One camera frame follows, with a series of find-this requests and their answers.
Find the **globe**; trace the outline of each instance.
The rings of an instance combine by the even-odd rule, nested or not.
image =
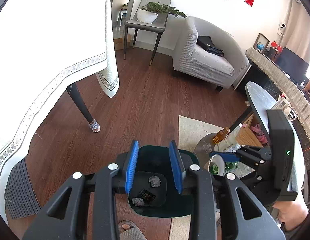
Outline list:
[[[259,42],[259,43],[257,43],[257,48],[259,50],[262,50],[264,48],[264,45],[261,42]]]

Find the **white screw cap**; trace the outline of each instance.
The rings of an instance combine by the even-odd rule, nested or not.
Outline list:
[[[118,165],[116,163],[111,163],[110,165],[108,165],[108,168],[110,170],[116,170],[118,168]]]
[[[192,171],[199,171],[200,167],[197,164],[192,164],[191,165],[191,170]]]
[[[81,177],[82,177],[82,173],[79,172],[79,171],[76,171],[76,172],[73,174],[73,178],[74,178],[74,179],[79,179],[79,178],[81,178]]]
[[[227,173],[226,174],[226,178],[230,179],[230,180],[234,180],[236,179],[236,176],[234,173]]]

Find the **black bag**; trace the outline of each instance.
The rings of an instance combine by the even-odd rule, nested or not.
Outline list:
[[[207,36],[198,36],[196,44],[198,44],[200,47],[202,47],[208,53],[212,53],[212,54],[215,54],[217,56],[224,57],[223,50],[215,47],[210,36],[208,36],[208,37]]]

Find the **dark green trash can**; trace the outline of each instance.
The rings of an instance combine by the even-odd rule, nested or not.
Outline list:
[[[199,165],[194,154],[186,150],[179,150],[183,159],[189,159]],[[161,186],[152,188],[148,182],[151,176],[161,179]],[[135,206],[132,198],[137,197],[141,190],[147,190],[156,197],[150,205]],[[160,146],[143,146],[139,148],[132,189],[128,195],[131,208],[139,215],[157,218],[182,217],[193,212],[193,195],[178,194],[172,166],[169,158],[169,148]]]

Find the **television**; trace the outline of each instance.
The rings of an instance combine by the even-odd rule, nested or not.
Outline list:
[[[276,57],[275,64],[289,74],[294,83],[300,84],[306,79],[308,63],[286,47]]]

